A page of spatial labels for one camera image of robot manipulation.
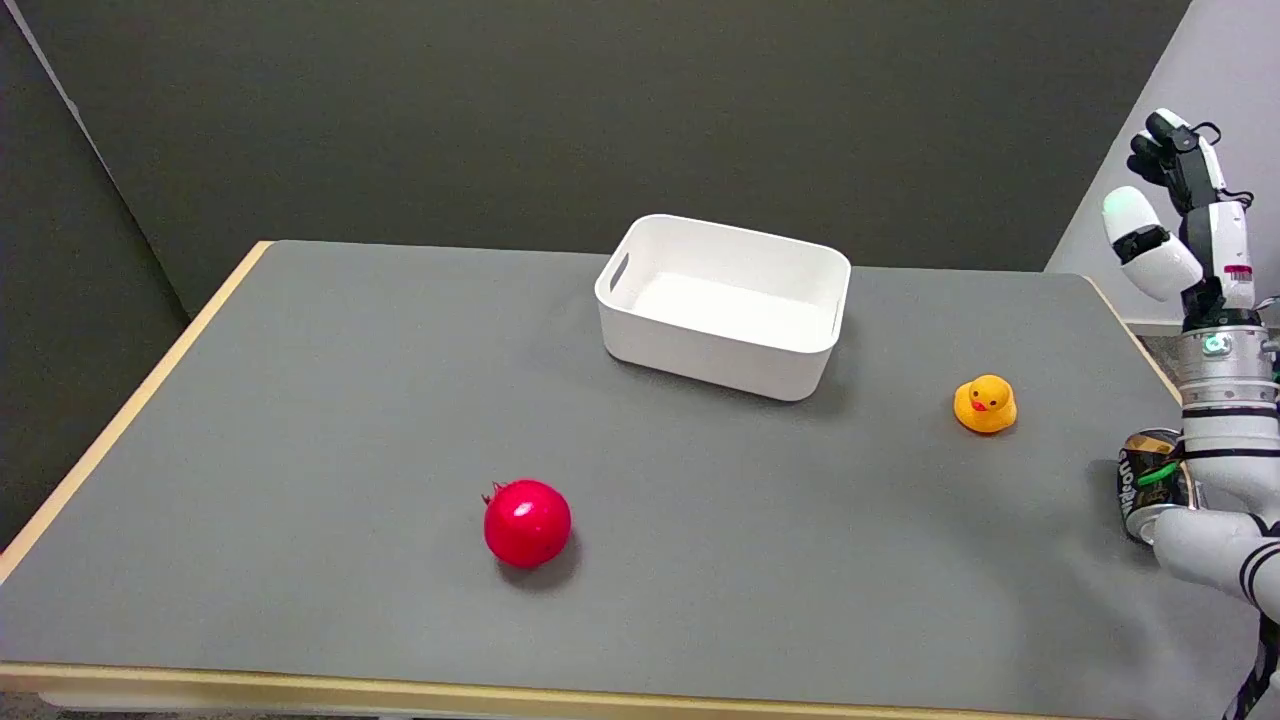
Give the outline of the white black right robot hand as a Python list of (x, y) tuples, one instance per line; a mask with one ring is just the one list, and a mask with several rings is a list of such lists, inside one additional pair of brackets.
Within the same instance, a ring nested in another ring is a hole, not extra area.
[(1166, 108), (1146, 118), (1130, 140), (1126, 167), (1167, 191), (1179, 227), (1166, 228), (1149, 200), (1124, 186), (1102, 201), (1106, 240), (1142, 293), (1160, 302), (1179, 299), (1184, 331), (1257, 325), (1245, 217), (1254, 196), (1228, 188), (1206, 131), (1220, 132), (1211, 122), (1192, 126)]

